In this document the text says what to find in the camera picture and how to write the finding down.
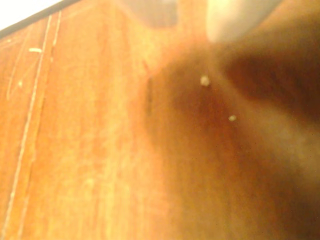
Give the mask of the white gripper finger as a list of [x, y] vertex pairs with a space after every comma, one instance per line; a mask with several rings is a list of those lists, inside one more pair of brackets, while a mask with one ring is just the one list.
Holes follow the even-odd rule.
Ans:
[[207, 38], [212, 43], [234, 41], [257, 27], [276, 7], [275, 0], [208, 0]]

